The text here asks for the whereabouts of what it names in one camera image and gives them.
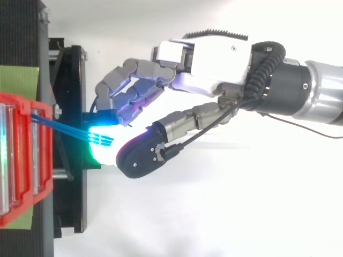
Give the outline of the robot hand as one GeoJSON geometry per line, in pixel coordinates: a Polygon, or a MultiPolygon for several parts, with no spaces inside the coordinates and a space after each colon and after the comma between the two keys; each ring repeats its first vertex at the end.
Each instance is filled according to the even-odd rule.
{"type": "Polygon", "coordinates": [[[251,46],[247,37],[206,30],[161,42],[150,60],[129,58],[96,86],[90,143],[100,165],[114,165],[129,178],[140,178],[162,167],[212,128],[227,124],[247,101],[251,46]],[[141,128],[131,123],[166,88],[216,98],[173,112],[141,128]]]}

